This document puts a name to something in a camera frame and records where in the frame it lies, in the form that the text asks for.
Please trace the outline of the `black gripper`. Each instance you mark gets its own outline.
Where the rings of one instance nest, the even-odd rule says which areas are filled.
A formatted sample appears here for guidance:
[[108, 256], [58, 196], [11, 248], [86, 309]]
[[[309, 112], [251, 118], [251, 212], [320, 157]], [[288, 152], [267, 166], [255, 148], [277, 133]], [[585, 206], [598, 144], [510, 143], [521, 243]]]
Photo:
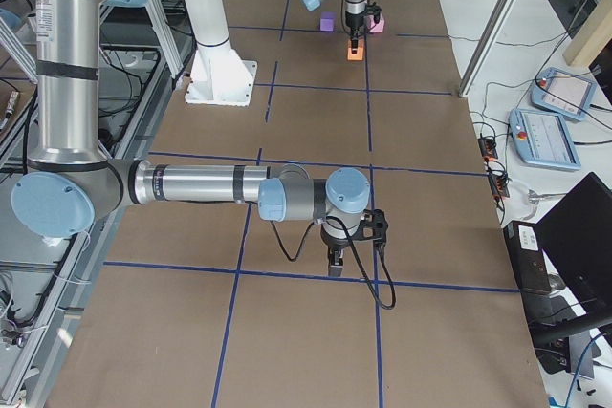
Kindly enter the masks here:
[[358, 53], [359, 39], [362, 37], [363, 34], [364, 16], [365, 13], [363, 11], [359, 13], [346, 12], [344, 14], [345, 25], [349, 31], [349, 50], [351, 54]]
[[330, 234], [323, 226], [320, 231], [322, 242], [327, 246], [328, 275], [330, 277], [341, 277], [343, 271], [343, 250], [350, 246], [345, 232], [342, 230], [340, 236]]

